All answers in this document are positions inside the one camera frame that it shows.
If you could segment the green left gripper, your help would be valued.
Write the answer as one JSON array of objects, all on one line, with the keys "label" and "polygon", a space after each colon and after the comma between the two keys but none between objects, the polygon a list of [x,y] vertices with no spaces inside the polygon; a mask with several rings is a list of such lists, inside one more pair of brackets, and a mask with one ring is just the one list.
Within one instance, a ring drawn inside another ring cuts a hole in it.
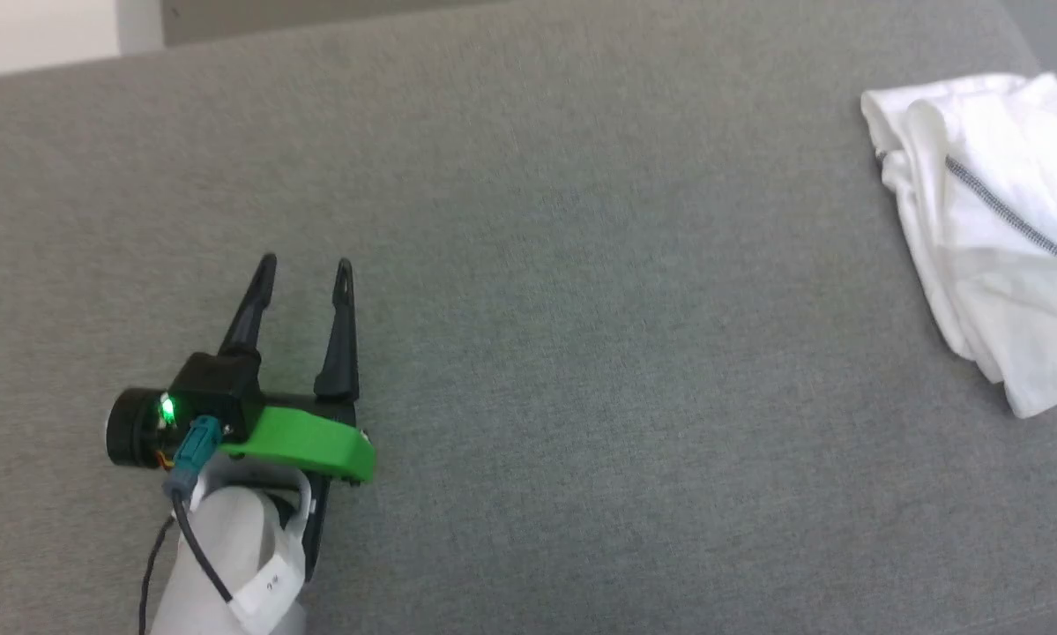
[{"label": "green left gripper", "polygon": [[[219,356],[258,356],[261,321],[272,299],[277,256],[259,260],[251,283],[226,330]],[[202,403],[192,395],[149,387],[120,392],[105,423],[105,449],[113,465],[198,474],[215,455],[257,459],[264,465],[294,467],[305,474],[350,483],[370,482],[376,449],[354,426],[348,403],[360,395],[354,266],[339,261],[331,305],[333,325],[322,369],[316,375],[318,400],[301,395],[268,395],[266,401]]]}]

